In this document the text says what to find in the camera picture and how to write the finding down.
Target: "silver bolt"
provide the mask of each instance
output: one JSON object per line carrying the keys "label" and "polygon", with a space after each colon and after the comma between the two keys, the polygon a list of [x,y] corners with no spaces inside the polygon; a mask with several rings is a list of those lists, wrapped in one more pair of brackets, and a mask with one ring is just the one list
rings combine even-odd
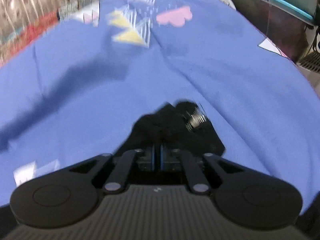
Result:
{"label": "silver bolt", "polygon": [[108,191],[116,191],[121,188],[121,185],[117,182],[107,183],[104,188]]}
{"label": "silver bolt", "polygon": [[209,186],[206,184],[195,184],[193,186],[194,191],[196,192],[206,192],[209,189]]}

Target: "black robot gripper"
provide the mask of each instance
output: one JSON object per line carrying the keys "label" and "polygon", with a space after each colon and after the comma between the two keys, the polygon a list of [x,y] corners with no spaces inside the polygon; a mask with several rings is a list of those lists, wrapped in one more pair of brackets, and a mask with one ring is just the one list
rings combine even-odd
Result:
{"label": "black robot gripper", "polygon": [[152,147],[126,151],[117,158],[98,155],[33,179],[13,192],[10,207],[21,224],[61,228],[93,213],[104,196],[122,194],[132,184],[144,185],[137,178],[146,177],[151,178],[149,184],[157,178],[155,185],[180,181],[192,194],[208,197],[228,220],[256,230],[292,225],[302,208],[300,193],[287,182],[211,153],[197,158],[165,145],[159,151]]}

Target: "ribbed gray surface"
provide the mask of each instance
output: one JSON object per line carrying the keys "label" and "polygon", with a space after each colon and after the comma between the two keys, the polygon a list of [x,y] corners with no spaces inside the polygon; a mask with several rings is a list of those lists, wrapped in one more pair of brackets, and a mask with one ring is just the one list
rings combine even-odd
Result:
{"label": "ribbed gray surface", "polygon": [[109,195],[89,217],[47,230],[19,226],[5,240],[306,240],[294,227],[259,232],[237,226],[209,198],[184,186],[130,186]]}

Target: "blue blanket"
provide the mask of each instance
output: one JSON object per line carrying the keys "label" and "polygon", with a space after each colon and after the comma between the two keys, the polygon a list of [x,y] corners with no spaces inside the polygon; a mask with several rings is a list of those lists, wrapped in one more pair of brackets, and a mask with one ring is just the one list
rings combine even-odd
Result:
{"label": "blue blanket", "polygon": [[0,204],[20,166],[112,153],[141,115],[179,99],[202,105],[224,158],[293,184],[302,212],[310,206],[320,190],[320,100],[219,0],[100,0],[4,66]]}

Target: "pink cloud print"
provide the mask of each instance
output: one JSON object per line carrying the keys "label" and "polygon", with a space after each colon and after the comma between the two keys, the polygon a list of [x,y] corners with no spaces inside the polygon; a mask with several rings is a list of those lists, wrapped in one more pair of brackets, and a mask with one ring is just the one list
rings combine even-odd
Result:
{"label": "pink cloud print", "polygon": [[189,6],[183,6],[175,10],[166,11],[157,15],[157,23],[162,25],[171,24],[174,27],[182,27],[186,20],[192,19],[192,12]]}

